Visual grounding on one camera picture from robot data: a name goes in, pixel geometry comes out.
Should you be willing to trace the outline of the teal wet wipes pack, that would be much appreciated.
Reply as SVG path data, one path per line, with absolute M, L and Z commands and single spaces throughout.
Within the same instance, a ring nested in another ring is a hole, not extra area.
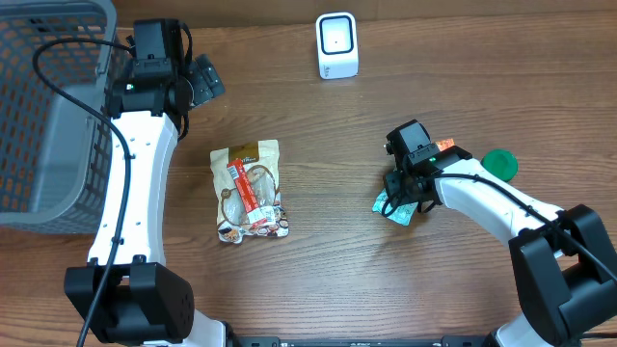
M 376 200 L 374 201 L 371 211 L 373 213 L 377 213 L 377 214 L 380 214 L 381 216 L 384 216 L 383 207 L 386 204 L 387 198 L 388 198 L 387 192 L 385 189 L 383 189 L 382 192 L 377 196 Z M 393 212 L 391 212 L 391 206 L 388 205 L 384 212 L 387 214 L 387 219 L 401 226 L 407 227 L 410 224 L 413 218 L 413 215 L 416 212 L 416 208 L 417 208 L 417 203 L 409 203 L 409 204 L 401 205 L 397 207 Z

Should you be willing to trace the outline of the orange tissue pack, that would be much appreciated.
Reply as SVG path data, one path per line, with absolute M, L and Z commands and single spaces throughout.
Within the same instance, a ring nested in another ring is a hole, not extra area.
M 439 151 L 444 151 L 450 147 L 455 146 L 455 142 L 453 139 L 439 140 L 439 141 L 436 141 L 435 144 L 437 145 Z

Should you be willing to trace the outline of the green lid jar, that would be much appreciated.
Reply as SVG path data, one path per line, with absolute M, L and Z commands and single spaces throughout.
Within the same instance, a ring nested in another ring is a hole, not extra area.
M 482 158 L 481 164 L 489 173 L 504 182 L 511 181 L 519 170 L 519 163 L 515 155 L 502 148 L 489 151 Z

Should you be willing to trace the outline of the white brown snack bag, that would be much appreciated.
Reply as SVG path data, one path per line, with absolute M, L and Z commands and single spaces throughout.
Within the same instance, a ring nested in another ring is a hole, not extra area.
M 244 205 L 228 172 L 229 162 L 241 159 L 257 202 L 267 217 L 264 225 L 248 222 Z M 281 238 L 289 233 L 280 188 L 280 146 L 276 140 L 261 140 L 210 152 L 210 169 L 218 200 L 217 233 L 226 243 L 239 244 L 246 237 Z

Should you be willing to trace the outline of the red white snack bar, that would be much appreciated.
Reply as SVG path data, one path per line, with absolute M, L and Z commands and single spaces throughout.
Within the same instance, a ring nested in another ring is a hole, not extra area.
M 267 217 L 257 202 L 255 192 L 247 177 L 242 160 L 236 159 L 229 162 L 227 169 L 244 205 L 248 222 L 252 226 L 264 225 L 267 222 Z

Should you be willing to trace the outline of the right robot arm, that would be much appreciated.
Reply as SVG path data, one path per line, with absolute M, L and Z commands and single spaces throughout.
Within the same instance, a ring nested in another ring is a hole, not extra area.
M 440 148 L 410 120 L 387 136 L 395 166 L 384 177 L 383 216 L 412 205 L 456 210 L 506 246 L 522 312 L 472 346 L 578 346 L 610 339 L 596 327 L 616 315 L 616 250 L 601 217 L 536 200 L 490 173 L 457 146 Z

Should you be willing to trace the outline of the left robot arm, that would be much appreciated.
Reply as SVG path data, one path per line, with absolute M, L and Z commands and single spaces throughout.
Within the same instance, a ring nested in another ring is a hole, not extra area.
M 226 346 L 228 326 L 199 312 L 190 283 L 165 265 L 163 211 L 174 149 L 191 109 L 224 92 L 177 19 L 140 20 L 131 59 L 108 93 L 112 154 L 103 213 L 87 263 L 66 271 L 84 319 L 78 337 L 125 346 Z

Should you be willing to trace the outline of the white barcode scanner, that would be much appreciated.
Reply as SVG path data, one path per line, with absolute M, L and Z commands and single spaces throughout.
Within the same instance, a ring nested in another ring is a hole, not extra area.
M 355 77 L 360 67 L 356 18 L 348 12 L 321 14 L 315 21 L 315 33 L 320 77 Z

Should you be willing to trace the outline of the grey plastic shopping basket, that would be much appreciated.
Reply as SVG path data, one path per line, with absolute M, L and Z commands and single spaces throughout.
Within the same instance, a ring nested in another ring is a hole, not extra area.
M 129 56 L 109 0 L 1 4 L 1 225 L 46 234 L 94 233 L 110 171 L 112 134 L 87 111 L 104 112 Z

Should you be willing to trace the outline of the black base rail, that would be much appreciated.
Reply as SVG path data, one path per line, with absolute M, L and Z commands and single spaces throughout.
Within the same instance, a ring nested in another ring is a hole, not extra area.
M 227 347 L 485 347 L 496 346 L 486 335 L 445 335 L 430 339 L 281 339 L 234 335 Z

